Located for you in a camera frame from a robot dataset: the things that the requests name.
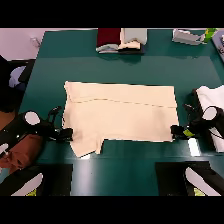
teal table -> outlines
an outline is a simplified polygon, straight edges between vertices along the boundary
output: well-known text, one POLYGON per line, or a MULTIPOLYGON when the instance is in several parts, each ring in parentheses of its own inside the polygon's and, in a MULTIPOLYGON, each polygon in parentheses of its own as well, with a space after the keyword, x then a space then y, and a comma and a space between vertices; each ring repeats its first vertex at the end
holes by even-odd
MULTIPOLYGON (((44 118, 53 107, 64 107, 65 81, 171 85, 183 125, 187 116, 182 104, 192 89, 216 88, 224 82, 223 63, 212 42, 189 46, 172 42, 172 30, 148 30, 144 56, 102 55, 95 51, 96 37, 97 30, 46 32, 20 112, 34 110, 44 118)), ((61 117, 56 124, 61 125, 61 117)), ((106 140, 100 155, 80 159, 69 143, 47 142, 38 163, 73 164, 71 195, 158 195, 158 161, 209 160, 224 177, 224 156, 203 139, 198 147, 200 156, 195 157, 187 141, 106 140)))

gray folded cloth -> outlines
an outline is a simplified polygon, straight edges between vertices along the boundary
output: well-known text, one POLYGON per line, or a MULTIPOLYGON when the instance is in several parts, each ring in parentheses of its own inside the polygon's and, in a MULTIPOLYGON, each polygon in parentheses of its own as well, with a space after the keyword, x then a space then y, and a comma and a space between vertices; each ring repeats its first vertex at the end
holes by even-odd
POLYGON ((135 40, 145 45, 147 42, 147 28, 124 28, 124 43, 135 40))

stack of clothes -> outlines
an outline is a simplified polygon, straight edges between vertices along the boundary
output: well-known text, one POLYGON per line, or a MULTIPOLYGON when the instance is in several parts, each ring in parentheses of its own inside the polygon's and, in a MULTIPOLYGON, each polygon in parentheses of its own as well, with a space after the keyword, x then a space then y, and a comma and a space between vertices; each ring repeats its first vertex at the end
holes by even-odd
POLYGON ((98 28, 99 53, 142 54, 147 28, 98 28))

yellow-green object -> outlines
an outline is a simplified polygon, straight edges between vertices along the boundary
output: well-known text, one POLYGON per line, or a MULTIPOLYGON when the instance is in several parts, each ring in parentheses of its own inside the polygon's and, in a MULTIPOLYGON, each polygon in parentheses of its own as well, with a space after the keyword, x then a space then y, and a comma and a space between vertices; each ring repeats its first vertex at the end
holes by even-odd
POLYGON ((194 188, 194 194, 195 196, 205 196, 205 194, 197 188, 194 188))
POLYGON ((183 132, 187 137, 192 137, 194 136, 194 134, 192 132, 190 132, 188 129, 186 129, 184 132, 183 132))
POLYGON ((34 189, 30 193, 28 193, 26 196, 37 196, 37 189, 34 189))
POLYGON ((205 31, 205 39, 204 43, 208 43, 210 39, 212 39, 213 35, 217 31, 217 28, 207 28, 205 31))

beige fabric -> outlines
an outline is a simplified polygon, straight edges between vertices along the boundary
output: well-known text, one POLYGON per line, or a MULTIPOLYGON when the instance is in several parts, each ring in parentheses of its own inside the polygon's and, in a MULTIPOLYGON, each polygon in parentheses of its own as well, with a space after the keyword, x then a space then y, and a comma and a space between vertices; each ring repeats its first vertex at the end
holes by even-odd
POLYGON ((140 49, 141 44, 138 41, 131 41, 129 43, 124 43, 124 28, 121 28, 121 33, 120 33, 120 40, 121 44, 118 47, 118 50, 121 50, 123 48, 136 48, 140 49))
POLYGON ((104 139, 172 141, 178 125, 173 86, 66 82, 64 128, 77 157, 100 153, 104 139))

